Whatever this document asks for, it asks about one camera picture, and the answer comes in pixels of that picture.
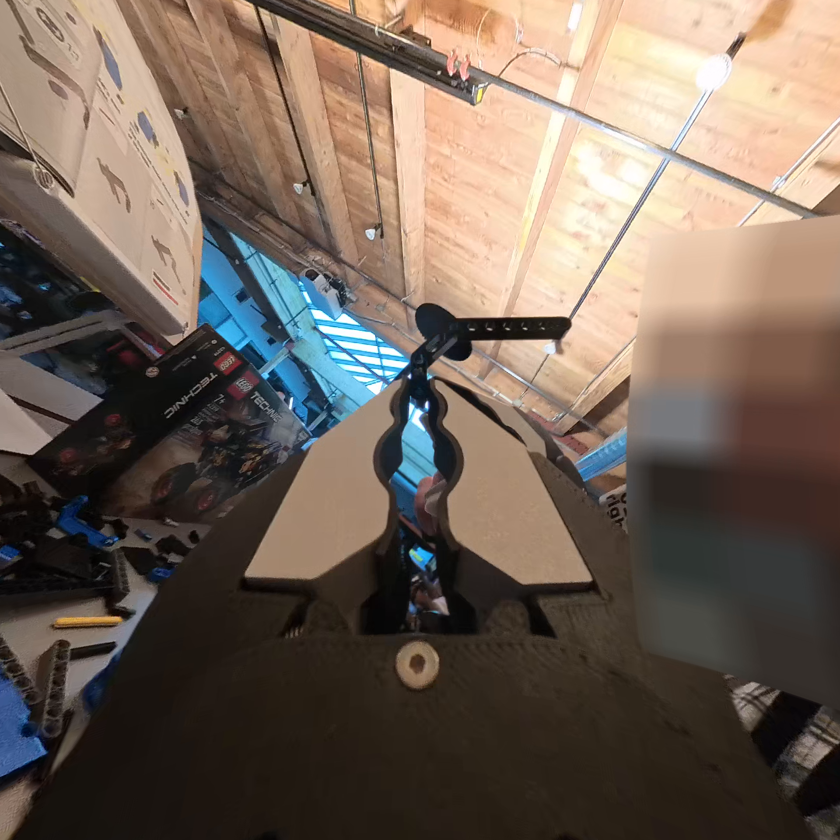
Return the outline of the metal conduit pipe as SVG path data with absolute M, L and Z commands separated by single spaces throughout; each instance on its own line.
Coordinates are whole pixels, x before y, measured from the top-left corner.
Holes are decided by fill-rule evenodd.
M 538 104 L 546 109 L 550 109 L 552 112 L 564 116 L 565 118 L 572 119 L 586 127 L 599 131 L 607 135 L 608 137 L 612 137 L 615 140 L 619 140 L 638 151 L 643 151 L 648 154 L 656 155 L 662 161 L 667 161 L 668 163 L 680 165 L 686 168 L 687 170 L 702 175 L 708 179 L 711 179 L 714 182 L 718 182 L 720 184 L 728 186 L 731 189 L 736 190 L 740 193 L 750 195 L 754 197 L 757 201 L 769 203 L 774 207 L 778 207 L 787 213 L 793 214 L 801 218 L 829 216 L 829 213 L 827 211 L 817 211 L 815 209 L 811 209 L 799 203 L 793 202 L 777 193 L 772 193 L 768 190 L 763 189 L 762 187 L 754 185 L 750 182 L 746 182 L 743 179 L 740 179 L 734 175 L 730 175 L 729 173 L 720 171 L 715 167 L 703 164 L 700 161 L 697 161 L 684 154 L 681 154 L 677 150 L 673 150 L 659 143 L 647 140 L 646 138 L 643 138 L 635 133 L 631 133 L 624 129 L 621 129 L 612 123 L 603 121 L 601 119 L 597 119 L 592 115 L 586 113 L 585 111 L 573 108 L 571 105 L 563 104 L 557 99 L 545 97 L 542 94 L 531 90 L 530 88 L 523 87 L 517 84 L 516 82 L 510 81 L 500 76 L 490 74 L 483 70 L 475 70 L 472 74 L 477 79 L 480 79 L 489 86 L 499 87 L 500 89 L 508 91 L 509 93 L 512 93 L 516 96 L 520 96 L 521 98 L 524 98 L 527 101 Z
M 743 47 L 744 43 L 748 39 L 748 33 L 746 31 L 742 31 L 738 33 L 735 39 L 730 43 L 730 46 L 724 52 L 728 52 L 732 57 L 732 64 L 736 55 L 739 53 L 740 49 Z M 709 100 L 713 96 L 716 91 L 712 92 L 711 94 L 703 94 L 699 91 L 698 100 L 695 103 L 694 108 L 692 109 L 691 113 L 689 114 L 686 121 L 683 123 L 682 127 L 677 132 L 675 138 L 673 139 L 670 150 L 671 151 L 678 151 L 680 146 L 684 143 L 687 134 L 689 131 L 694 127 L 696 122 L 698 121 L 699 116 L 707 106 Z M 641 213 L 644 205 L 647 203 L 648 199 L 650 198 L 651 194 L 653 193 L 656 185 L 663 177 L 666 169 L 669 166 L 670 161 L 667 159 L 663 159 L 654 170 L 653 174 L 651 174 L 649 180 L 647 181 L 643 191 L 641 192 L 640 196 L 636 200 L 635 204 L 633 205 L 631 211 L 629 212 L 628 216 L 625 218 L 622 226 L 618 229 L 612 243 L 609 245 L 608 249 L 606 250 L 601 262 L 595 268 L 594 272 L 592 273 L 591 278 L 588 280 L 585 288 L 583 289 L 582 293 L 580 294 L 577 302 L 573 305 L 572 310 L 570 312 L 570 319 L 574 320 L 578 315 L 579 311 L 582 309 L 583 305 L 585 304 L 587 298 L 592 294 L 592 290 L 595 287 L 597 281 L 601 278 L 602 274 L 604 273 L 606 267 L 609 265 L 610 261 L 613 259 L 614 255 L 616 254 L 619 246 L 624 241 L 627 233 L 629 232 L 631 226 L 635 223 L 637 217 Z

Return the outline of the blue fender bracket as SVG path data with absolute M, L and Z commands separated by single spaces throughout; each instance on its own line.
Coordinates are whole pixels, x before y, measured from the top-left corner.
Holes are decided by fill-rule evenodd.
M 108 535 L 93 528 L 80 518 L 83 508 L 89 503 L 89 497 L 80 495 L 73 497 L 58 511 L 56 527 L 69 537 L 82 537 L 88 547 L 95 550 L 106 550 L 115 546 L 120 537 Z

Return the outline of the skylight window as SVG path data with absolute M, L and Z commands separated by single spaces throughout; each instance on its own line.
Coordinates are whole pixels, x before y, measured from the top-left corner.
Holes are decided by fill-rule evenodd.
M 406 358 L 350 315 L 321 311 L 298 277 L 224 226 L 203 224 L 205 322 L 209 304 L 226 312 L 214 323 L 233 330 L 235 346 L 253 352 L 255 366 L 300 418 L 326 427 L 379 394 Z

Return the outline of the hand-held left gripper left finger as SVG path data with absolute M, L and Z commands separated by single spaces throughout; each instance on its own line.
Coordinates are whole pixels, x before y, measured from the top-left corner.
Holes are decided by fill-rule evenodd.
M 377 589 L 376 553 L 396 523 L 380 456 L 399 429 L 406 381 L 388 385 L 306 451 L 243 576 L 256 592 L 306 595 L 336 607 L 350 630 Z

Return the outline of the black ceiling rail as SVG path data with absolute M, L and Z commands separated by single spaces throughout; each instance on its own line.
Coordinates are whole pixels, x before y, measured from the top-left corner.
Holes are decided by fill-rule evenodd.
M 397 34 L 324 2 L 256 1 L 255 5 L 473 107 L 481 104 L 490 87 L 473 75 L 478 70 L 473 67 L 467 83 L 452 80 L 445 68 L 447 54 L 435 50 L 423 36 Z

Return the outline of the white ceiling device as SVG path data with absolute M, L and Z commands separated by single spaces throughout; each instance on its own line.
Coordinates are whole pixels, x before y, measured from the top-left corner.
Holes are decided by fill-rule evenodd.
M 300 274 L 299 282 L 315 309 L 333 321 L 340 319 L 350 302 L 350 291 L 344 280 L 309 268 Z

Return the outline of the black bent long beam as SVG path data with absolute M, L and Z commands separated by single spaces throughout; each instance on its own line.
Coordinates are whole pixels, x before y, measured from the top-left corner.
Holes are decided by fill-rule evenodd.
M 408 398 L 419 407 L 436 401 L 429 371 L 440 359 L 465 361 L 477 342 L 547 340 L 557 343 L 572 326 L 569 317 L 457 318 L 433 303 L 420 305 L 415 321 L 423 342 L 411 354 L 401 377 L 407 383 Z

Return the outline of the person's plaid shirt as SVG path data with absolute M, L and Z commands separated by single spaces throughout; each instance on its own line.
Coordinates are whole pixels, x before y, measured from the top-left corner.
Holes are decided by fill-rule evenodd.
M 816 831 L 837 837 L 838 710 L 757 682 L 725 680 L 742 725 L 782 792 Z

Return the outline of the black toy set box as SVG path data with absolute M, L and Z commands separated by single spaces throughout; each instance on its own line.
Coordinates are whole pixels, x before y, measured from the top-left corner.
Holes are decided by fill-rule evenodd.
M 104 515 L 203 523 L 310 437 L 246 357 L 201 325 L 27 462 Z

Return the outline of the round white ceiling lamp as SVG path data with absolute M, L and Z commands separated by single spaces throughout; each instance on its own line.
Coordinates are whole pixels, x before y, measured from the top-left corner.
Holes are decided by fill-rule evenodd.
M 696 71 L 696 87 L 707 95 L 719 90 L 732 73 L 732 57 L 728 52 L 705 59 Z

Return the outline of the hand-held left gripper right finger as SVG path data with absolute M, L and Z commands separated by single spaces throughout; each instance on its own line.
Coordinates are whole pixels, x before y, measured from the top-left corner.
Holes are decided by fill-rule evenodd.
M 444 631 L 555 635 L 541 599 L 590 592 L 594 577 L 533 452 L 486 403 L 440 378 L 430 383 L 427 431 Z

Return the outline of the instruction booklet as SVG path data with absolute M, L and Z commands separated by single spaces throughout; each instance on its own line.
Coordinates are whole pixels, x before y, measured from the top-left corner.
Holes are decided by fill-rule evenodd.
M 140 270 L 186 305 L 201 231 L 181 137 L 116 2 L 1 2 L 2 152 L 49 172 Z

